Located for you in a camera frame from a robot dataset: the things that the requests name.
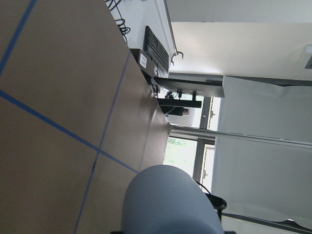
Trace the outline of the black laptop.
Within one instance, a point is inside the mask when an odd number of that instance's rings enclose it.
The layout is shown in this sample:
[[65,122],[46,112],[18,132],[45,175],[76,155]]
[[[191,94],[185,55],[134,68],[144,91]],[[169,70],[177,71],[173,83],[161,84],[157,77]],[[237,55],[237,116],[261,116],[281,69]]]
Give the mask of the black laptop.
[[160,77],[154,77],[154,81],[161,87],[172,92],[181,91],[182,93],[190,95],[196,93],[197,96],[203,97],[225,97],[222,81],[209,80],[203,82]]

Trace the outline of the white tent frame panels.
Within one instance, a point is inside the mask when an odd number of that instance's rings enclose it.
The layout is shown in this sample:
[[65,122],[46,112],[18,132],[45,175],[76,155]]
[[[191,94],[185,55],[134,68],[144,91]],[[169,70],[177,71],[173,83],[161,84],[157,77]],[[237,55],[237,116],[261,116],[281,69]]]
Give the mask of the white tent frame panels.
[[[309,0],[170,0],[178,49],[174,72],[222,74],[219,131],[312,140],[312,89],[256,78],[311,80]],[[228,212],[312,226],[312,151],[216,140],[212,191]]]

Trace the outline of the blue plastic cup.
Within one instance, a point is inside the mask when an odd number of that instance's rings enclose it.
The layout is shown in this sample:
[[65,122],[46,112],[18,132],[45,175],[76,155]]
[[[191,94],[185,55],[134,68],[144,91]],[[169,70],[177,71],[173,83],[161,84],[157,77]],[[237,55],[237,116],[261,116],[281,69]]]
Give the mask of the blue plastic cup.
[[156,165],[137,174],[123,202],[124,234],[222,234],[220,219],[183,170]]

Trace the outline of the brown paper table cover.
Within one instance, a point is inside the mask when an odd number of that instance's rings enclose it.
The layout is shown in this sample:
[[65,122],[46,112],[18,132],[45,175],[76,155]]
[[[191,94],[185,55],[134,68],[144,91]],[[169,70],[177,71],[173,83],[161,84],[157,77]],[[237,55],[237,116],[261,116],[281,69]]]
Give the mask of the brown paper table cover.
[[104,1],[1,1],[1,233],[119,230],[168,133]]

